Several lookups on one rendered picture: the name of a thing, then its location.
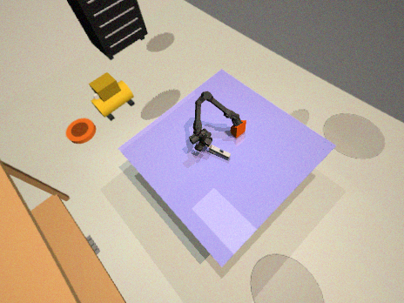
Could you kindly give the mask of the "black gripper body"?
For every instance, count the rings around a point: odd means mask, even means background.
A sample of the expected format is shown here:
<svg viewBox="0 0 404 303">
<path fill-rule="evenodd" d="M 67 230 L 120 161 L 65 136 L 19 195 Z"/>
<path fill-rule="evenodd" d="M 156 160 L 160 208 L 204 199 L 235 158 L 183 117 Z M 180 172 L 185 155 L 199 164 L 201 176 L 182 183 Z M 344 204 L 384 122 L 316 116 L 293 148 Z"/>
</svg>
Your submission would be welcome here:
<svg viewBox="0 0 404 303">
<path fill-rule="evenodd" d="M 206 137 L 208 136 L 208 137 L 210 137 L 212 134 L 209 132 L 209 131 L 207 131 L 206 133 L 205 133 L 205 138 L 204 139 L 199 139 L 199 144 L 196 144 L 195 145 L 195 150 L 197 150 L 197 151 L 199 151 L 199 152 L 201 152 L 202 151 L 202 149 L 203 149 L 203 144 L 202 144 L 202 142 L 203 141 L 205 141 L 205 139 L 206 139 Z M 201 146 L 202 145 L 202 146 Z"/>
</svg>

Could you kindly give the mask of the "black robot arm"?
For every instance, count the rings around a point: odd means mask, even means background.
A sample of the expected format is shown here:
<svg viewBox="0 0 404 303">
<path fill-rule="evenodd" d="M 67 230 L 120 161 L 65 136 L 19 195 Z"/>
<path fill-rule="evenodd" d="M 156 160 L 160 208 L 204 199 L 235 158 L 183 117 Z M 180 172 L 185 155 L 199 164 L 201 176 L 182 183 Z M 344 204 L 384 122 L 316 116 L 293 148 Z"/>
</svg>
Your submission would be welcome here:
<svg viewBox="0 0 404 303">
<path fill-rule="evenodd" d="M 202 123 L 201 123 L 201 104 L 205 101 L 208 101 L 215 105 L 218 109 L 220 109 L 226 118 L 230 118 L 232 120 L 233 126 L 238 126 L 243 122 L 239 118 L 239 114 L 225 108 L 219 101 L 217 101 L 209 91 L 204 91 L 201 93 L 201 96 L 195 102 L 195 120 L 193 123 L 193 135 L 189 137 L 191 143 L 194 145 L 199 141 L 199 139 L 205 138 L 205 133 L 207 130 L 204 128 L 202 130 Z M 212 143 L 212 137 L 205 139 L 202 144 L 210 146 Z"/>
</svg>

